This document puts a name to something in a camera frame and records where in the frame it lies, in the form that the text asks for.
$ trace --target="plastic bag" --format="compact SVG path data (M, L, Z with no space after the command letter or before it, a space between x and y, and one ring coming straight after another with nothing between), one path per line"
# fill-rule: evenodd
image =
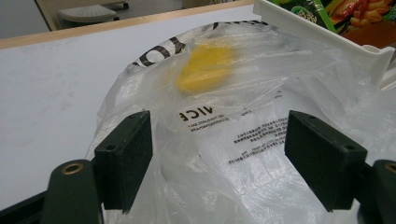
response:
M258 21L217 22L161 43L127 66L99 112L87 158L141 110L151 112L154 145L131 212L106 211L106 222L356 222L356 203L326 212L283 144L292 109L375 151L370 161L394 158L396 107L381 105L389 95L371 84L341 49Z

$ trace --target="white plastic bag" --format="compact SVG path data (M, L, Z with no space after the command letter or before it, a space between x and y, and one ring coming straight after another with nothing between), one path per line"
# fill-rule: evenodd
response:
M389 96L371 87L370 76L341 49L263 22L218 22L163 42L120 74L99 112L88 158L141 110L151 112L154 145L131 212L107 211L106 222L356 222L356 204L326 212L283 144L292 109L369 149L385 147L371 158L394 157L396 110L381 107L375 97Z

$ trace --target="white plastic tray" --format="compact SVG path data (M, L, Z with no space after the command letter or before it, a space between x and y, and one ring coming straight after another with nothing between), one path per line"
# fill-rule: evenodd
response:
M261 15L262 21L294 35L343 49L347 57L367 69L378 88L385 90L396 86L396 62L392 62L395 48L378 49L370 45L357 45L266 0L255 0L253 13Z

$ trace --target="colorful packaging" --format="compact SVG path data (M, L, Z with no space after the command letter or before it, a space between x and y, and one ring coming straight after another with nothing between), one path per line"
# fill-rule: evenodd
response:
M395 0L270 0L337 34L396 21Z

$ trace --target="hole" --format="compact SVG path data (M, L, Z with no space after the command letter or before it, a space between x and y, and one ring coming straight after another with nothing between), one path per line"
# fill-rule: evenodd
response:
M348 149L348 150L354 150L355 148L353 147L353 146L350 146L350 145L346 145L346 146L344 146L346 149Z
M113 150L114 148L116 148L116 146L114 146L114 145L108 145L106 147L107 150Z
M396 174L396 163L388 163L385 167Z
M73 175L75 173L78 173L80 170L82 170L83 167L84 166L81 163L68 164L62 169L62 174Z

